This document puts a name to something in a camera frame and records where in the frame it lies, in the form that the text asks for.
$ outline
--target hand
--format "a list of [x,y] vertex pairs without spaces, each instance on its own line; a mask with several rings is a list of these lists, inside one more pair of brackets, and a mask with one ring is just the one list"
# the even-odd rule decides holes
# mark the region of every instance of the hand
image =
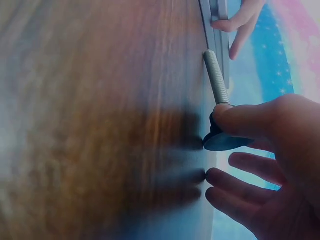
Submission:
[[320,105],[285,95],[257,106],[217,105],[213,118],[226,133],[254,139],[276,160],[234,153],[231,166],[281,186],[262,189],[212,168],[208,201],[259,240],[320,239]]
[[229,20],[218,20],[212,23],[214,29],[227,33],[238,30],[229,52],[232,60],[236,59],[240,49],[254,31],[265,3],[266,0],[242,0],[241,9],[234,17]]

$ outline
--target star pattern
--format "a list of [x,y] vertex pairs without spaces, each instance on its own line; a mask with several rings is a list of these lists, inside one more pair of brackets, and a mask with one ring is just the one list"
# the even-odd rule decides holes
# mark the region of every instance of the star pattern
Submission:
[[257,73],[263,101],[268,102],[294,92],[290,64],[281,35],[281,24],[266,4],[252,36]]

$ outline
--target wood grain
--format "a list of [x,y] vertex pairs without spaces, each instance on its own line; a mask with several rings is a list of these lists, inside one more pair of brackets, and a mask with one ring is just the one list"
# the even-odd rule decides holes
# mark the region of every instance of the wood grain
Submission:
[[0,0],[0,239],[210,239],[197,0]]

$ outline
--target threaded bolt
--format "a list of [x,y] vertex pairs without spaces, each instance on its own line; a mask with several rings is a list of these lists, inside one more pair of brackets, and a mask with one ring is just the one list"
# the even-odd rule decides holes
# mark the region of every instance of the threaded bolt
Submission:
[[222,75],[215,52],[212,50],[207,50],[203,54],[203,58],[208,71],[215,103],[230,104],[224,76]]

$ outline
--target colorful background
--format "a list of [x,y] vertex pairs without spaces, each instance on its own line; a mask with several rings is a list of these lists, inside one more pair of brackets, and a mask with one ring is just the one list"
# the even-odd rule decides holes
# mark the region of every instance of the colorful background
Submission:
[[[230,17],[241,0],[228,0]],[[255,30],[230,66],[230,100],[235,105],[261,104],[281,95],[296,93],[320,103],[320,2],[315,0],[269,0]],[[235,34],[230,36],[232,42]],[[237,152],[274,157],[248,148]],[[263,188],[276,189],[251,174],[228,165],[232,151],[217,154],[217,167]],[[253,240],[245,227],[215,210],[214,240]]]

